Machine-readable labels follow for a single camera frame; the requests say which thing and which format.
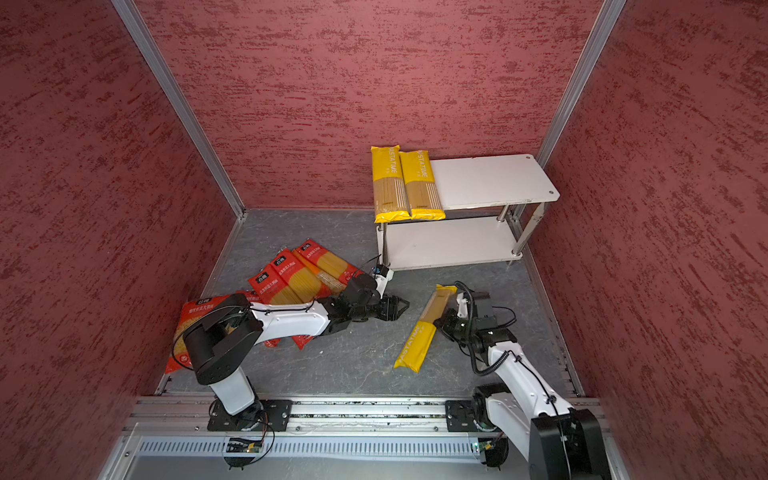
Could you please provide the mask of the yellow spaghetti bag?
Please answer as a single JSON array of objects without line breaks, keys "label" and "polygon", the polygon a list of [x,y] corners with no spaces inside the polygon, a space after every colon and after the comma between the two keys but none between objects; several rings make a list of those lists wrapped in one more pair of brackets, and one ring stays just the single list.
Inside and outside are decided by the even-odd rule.
[{"label": "yellow spaghetti bag", "polygon": [[449,301],[457,294],[457,290],[456,286],[436,286],[419,320],[396,358],[393,365],[394,369],[408,368],[415,373],[421,370],[437,331],[435,322],[442,317]]},{"label": "yellow spaghetti bag", "polygon": [[426,150],[400,152],[406,194],[412,220],[439,221],[446,218]]},{"label": "yellow spaghetti bag", "polygon": [[375,223],[411,219],[400,161],[400,147],[372,147]]}]

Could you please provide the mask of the red spaghetti bag front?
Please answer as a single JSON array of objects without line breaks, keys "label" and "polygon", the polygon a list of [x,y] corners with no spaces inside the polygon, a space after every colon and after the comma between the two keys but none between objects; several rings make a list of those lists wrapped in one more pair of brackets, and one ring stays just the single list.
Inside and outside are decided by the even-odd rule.
[{"label": "red spaghetti bag front", "polygon": [[294,305],[309,303],[312,294],[300,294],[290,287],[272,265],[265,266],[258,274],[248,279],[248,284],[265,305]]}]

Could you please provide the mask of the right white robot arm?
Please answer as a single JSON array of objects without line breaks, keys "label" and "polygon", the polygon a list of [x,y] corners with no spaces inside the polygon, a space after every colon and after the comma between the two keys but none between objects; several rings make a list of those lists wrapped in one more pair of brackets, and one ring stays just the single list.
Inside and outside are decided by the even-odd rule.
[{"label": "right white robot arm", "polygon": [[437,320],[479,377],[496,384],[475,388],[469,400],[445,403],[451,432],[475,433],[484,465],[498,468],[516,448],[532,479],[609,479],[601,426],[586,408],[561,397],[532,366],[507,323],[499,323],[486,292],[457,286],[456,305]]}]

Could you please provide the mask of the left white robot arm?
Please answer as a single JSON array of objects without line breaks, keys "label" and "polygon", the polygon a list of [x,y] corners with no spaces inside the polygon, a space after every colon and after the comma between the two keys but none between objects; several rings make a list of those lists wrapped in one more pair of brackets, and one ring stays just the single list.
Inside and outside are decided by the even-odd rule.
[{"label": "left white robot arm", "polygon": [[178,334],[197,382],[214,393],[207,429],[283,431],[277,424],[281,417],[271,414],[256,395],[242,368],[245,358],[267,341],[332,335],[352,323],[399,319],[410,303],[386,294],[386,285],[382,276],[363,274],[338,295],[292,305],[251,302],[243,293],[232,294]]}]

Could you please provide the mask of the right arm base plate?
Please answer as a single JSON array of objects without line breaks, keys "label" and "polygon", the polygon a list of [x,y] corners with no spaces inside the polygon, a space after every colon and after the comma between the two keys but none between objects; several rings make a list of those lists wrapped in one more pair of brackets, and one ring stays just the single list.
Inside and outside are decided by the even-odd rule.
[{"label": "right arm base plate", "polygon": [[449,432],[497,432],[487,415],[483,402],[448,400],[445,402],[446,424]]}]

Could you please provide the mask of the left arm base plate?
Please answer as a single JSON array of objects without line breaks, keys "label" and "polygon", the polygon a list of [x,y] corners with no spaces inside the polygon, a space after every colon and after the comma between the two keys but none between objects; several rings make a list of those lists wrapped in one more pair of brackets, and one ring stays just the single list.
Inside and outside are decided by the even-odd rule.
[{"label": "left arm base plate", "polygon": [[291,414],[291,400],[257,400],[238,414],[230,414],[215,399],[209,408],[207,430],[211,432],[284,432]]}]

